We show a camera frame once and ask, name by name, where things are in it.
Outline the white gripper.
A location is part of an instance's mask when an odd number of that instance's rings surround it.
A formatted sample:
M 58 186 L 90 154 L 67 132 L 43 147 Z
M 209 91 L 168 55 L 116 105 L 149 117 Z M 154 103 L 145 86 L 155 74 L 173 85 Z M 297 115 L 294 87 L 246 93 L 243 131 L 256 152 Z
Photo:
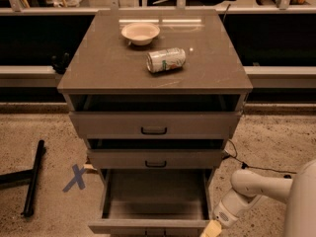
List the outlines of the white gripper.
M 222 232 L 222 227 L 232 227 L 244 212 L 263 200 L 263 196 L 247 197 L 230 189 L 213 210 L 216 220 L 210 220 L 199 237 L 218 237 Z

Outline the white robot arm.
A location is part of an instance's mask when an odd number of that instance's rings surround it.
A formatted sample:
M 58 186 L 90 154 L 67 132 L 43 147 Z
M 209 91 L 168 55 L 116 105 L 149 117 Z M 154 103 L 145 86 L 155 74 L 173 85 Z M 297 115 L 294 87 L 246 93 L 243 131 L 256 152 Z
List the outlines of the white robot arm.
M 306 163 L 293 179 L 264 177 L 237 170 L 231 189 L 213 211 L 200 237 L 218 237 L 246 210 L 272 198 L 286 204 L 283 237 L 316 237 L 316 160 Z

